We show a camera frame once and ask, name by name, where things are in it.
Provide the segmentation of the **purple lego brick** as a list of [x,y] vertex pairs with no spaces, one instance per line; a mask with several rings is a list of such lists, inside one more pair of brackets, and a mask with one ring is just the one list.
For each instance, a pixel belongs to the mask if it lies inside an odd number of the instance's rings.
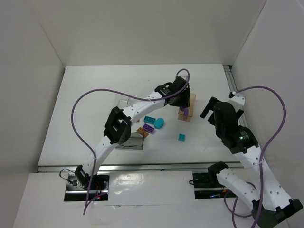
[[152,134],[153,132],[154,132],[154,130],[155,130],[155,128],[154,127],[152,127],[152,126],[150,126],[150,125],[148,125],[148,124],[144,124],[143,125],[143,127],[142,127],[146,132],[148,132],[148,133],[150,133],[150,134]]
[[189,109],[188,108],[180,108],[180,113],[183,116],[189,116]]

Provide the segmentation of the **teal round lego piece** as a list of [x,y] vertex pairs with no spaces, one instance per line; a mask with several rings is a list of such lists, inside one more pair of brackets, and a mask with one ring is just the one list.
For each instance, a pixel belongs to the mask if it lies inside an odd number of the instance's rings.
[[163,118],[158,118],[154,122],[154,128],[155,129],[161,129],[164,126],[164,119]]

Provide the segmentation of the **small teal lego brick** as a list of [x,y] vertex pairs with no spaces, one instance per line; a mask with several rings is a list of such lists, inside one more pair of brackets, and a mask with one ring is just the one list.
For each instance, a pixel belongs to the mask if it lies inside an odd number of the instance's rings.
[[184,142],[186,140],[186,135],[179,134],[178,140]]

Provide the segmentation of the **teal long lego brick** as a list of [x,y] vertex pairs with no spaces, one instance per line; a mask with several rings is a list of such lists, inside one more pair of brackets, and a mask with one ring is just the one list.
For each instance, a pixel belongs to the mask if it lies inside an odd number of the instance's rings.
[[145,116],[143,120],[146,124],[152,124],[154,125],[156,119],[153,117]]

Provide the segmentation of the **orange lego plate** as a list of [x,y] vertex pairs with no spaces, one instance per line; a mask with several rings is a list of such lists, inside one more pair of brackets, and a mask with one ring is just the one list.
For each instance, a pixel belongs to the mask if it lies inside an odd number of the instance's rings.
[[149,133],[148,132],[146,132],[143,128],[138,128],[137,130],[137,133],[138,134],[140,134],[143,138],[146,138],[148,135],[149,135]]

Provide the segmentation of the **clear plastic container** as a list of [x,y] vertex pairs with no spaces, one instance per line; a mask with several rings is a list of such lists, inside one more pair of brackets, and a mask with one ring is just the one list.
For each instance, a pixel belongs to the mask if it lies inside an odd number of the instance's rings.
[[124,109],[131,105],[134,105],[138,101],[139,100],[136,100],[131,97],[124,96],[124,95],[116,95],[115,100],[114,100],[114,107],[117,106],[119,109]]

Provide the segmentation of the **grey plastic container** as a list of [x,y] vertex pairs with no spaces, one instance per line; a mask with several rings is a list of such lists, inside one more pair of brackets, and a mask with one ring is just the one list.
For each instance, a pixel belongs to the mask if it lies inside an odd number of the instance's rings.
[[138,132],[131,133],[130,138],[121,145],[118,145],[117,149],[131,149],[131,150],[143,150],[144,137]]

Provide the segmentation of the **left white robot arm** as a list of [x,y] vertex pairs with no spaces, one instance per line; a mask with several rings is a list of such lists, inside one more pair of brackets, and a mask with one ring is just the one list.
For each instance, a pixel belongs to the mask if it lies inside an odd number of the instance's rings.
[[166,105],[176,107],[189,106],[189,80],[189,76],[186,79],[176,76],[172,83],[157,86],[146,98],[137,98],[139,102],[123,109],[117,106],[114,107],[106,120],[101,141],[95,149],[77,132],[74,124],[74,112],[82,98],[90,93],[102,91],[102,89],[94,89],[80,96],[74,103],[71,111],[71,124],[76,136],[92,153],[86,163],[82,163],[76,168],[75,175],[80,184],[85,189],[90,187],[93,182],[93,176],[97,174],[100,165],[115,147],[125,143],[130,138],[132,125],[139,119]]

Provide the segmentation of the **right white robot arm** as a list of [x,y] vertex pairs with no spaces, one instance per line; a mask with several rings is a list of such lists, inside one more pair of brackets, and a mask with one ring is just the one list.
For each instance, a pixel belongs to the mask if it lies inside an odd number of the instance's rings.
[[231,93],[226,102],[211,97],[200,117],[205,118],[212,112],[208,122],[215,127],[216,136],[223,145],[249,171],[252,183],[243,181],[224,162],[213,164],[208,172],[212,182],[227,187],[250,208],[253,226],[273,228],[303,206],[280,185],[252,131],[238,123],[244,104],[245,98],[241,94]]

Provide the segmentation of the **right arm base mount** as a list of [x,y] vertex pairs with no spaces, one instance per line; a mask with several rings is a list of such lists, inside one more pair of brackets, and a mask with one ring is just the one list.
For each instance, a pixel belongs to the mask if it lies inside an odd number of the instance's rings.
[[217,182],[213,182],[209,177],[209,174],[204,173],[193,173],[192,179],[189,184],[194,187],[194,197],[196,200],[200,199],[220,199],[224,198],[235,198],[235,194],[229,189],[220,185]]

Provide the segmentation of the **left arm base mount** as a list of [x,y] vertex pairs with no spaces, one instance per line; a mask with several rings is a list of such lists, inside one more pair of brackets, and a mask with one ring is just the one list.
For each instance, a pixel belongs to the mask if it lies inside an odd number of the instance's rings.
[[[66,181],[65,202],[86,201],[87,187],[80,183],[74,171],[62,169],[59,177]],[[108,174],[96,175],[93,178],[88,201],[93,198],[95,201],[108,201],[109,178]]]

